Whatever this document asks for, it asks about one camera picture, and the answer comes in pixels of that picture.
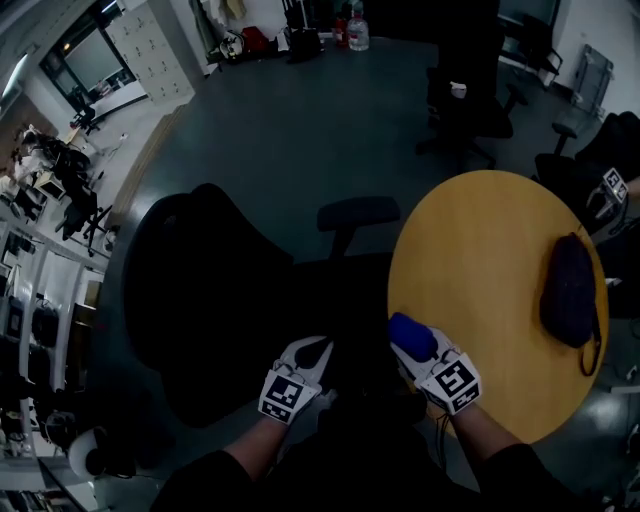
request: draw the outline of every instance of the white glove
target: white glove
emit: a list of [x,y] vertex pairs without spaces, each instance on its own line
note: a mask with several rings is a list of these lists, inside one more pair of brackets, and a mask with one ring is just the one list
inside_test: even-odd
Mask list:
[[438,342],[434,359],[418,363],[395,343],[391,348],[407,371],[415,378],[416,388],[429,400],[454,415],[482,394],[480,374],[467,354],[461,354],[445,334],[429,327]]
[[296,353],[303,347],[325,341],[324,336],[312,336],[294,341],[269,370],[262,386],[258,410],[270,418],[290,425],[300,411],[322,391],[320,378],[329,362],[333,341],[310,368],[296,363]]

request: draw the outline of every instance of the chair backrest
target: chair backrest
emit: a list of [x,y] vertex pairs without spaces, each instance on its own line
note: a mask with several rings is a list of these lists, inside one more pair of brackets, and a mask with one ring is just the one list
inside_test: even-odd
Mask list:
[[[204,426],[260,393],[288,339],[292,263],[214,185],[147,212],[124,265],[125,323],[183,422]],[[203,393],[208,403],[181,405]]]
[[602,127],[579,151],[575,160],[597,164],[606,170],[615,167],[625,181],[640,175],[640,119],[632,112],[609,114]]
[[551,51],[553,30],[544,21],[525,14],[520,31],[520,46],[526,52],[534,52],[534,57],[546,58]]
[[464,83],[470,98],[495,96],[498,57],[504,42],[498,24],[499,6],[499,0],[462,0],[444,11],[438,45],[442,84]]
[[84,96],[82,95],[82,91],[80,91],[80,89],[78,89],[77,87],[74,87],[74,89],[67,97],[67,100],[76,112],[84,110],[84,108],[87,106],[87,103],[84,100]]

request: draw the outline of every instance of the chair armrest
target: chair armrest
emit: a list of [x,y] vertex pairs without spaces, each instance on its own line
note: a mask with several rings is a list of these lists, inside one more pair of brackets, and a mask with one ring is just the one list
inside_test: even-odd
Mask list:
[[507,89],[509,90],[509,99],[507,100],[507,104],[504,106],[504,111],[509,115],[513,110],[513,107],[516,103],[520,103],[520,105],[528,105],[529,102],[527,98],[524,97],[524,94],[513,84],[507,84]]
[[553,128],[554,132],[560,135],[558,144],[556,144],[556,149],[553,151],[554,155],[559,156],[562,153],[562,150],[564,149],[564,145],[566,144],[567,139],[569,137],[571,137],[572,139],[575,139],[578,137],[578,135],[573,129],[569,128],[566,124],[552,123],[551,127]]
[[566,124],[552,123],[551,128],[553,128],[553,131],[558,135],[566,135],[567,137],[571,137],[572,139],[578,137],[578,134],[575,132],[575,130],[571,129]]
[[527,98],[524,96],[524,94],[522,94],[522,91],[518,89],[517,86],[513,84],[507,84],[507,90],[509,91],[511,96],[515,98],[516,102],[520,103],[520,105],[529,104],[529,102],[527,101]]
[[558,59],[560,59],[560,66],[562,66],[562,63],[564,62],[564,59],[560,56],[560,54],[555,51],[553,48],[550,48],[550,50],[553,52],[553,54],[558,57]]
[[400,219],[400,208],[391,197],[354,197],[318,210],[318,230],[335,231],[330,259],[344,256],[360,226],[383,224]]

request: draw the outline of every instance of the yellow table top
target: yellow table top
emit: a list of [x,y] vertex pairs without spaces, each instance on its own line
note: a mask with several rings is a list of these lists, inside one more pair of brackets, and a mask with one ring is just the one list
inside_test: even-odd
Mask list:
[[[476,171],[442,183],[410,215],[393,253],[389,315],[437,327],[468,353],[482,378],[480,405],[527,443],[562,425],[595,379],[582,375],[581,351],[539,317],[551,249],[572,231],[593,261],[600,364],[609,332],[602,265],[575,215],[534,181]],[[593,347],[585,346],[587,365]]]

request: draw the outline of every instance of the water bottle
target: water bottle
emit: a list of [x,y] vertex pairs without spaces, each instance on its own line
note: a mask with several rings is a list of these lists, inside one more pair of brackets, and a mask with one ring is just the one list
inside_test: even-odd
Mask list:
[[369,49],[369,25],[362,19],[361,11],[354,9],[353,18],[349,20],[347,25],[347,34],[349,48],[357,52]]

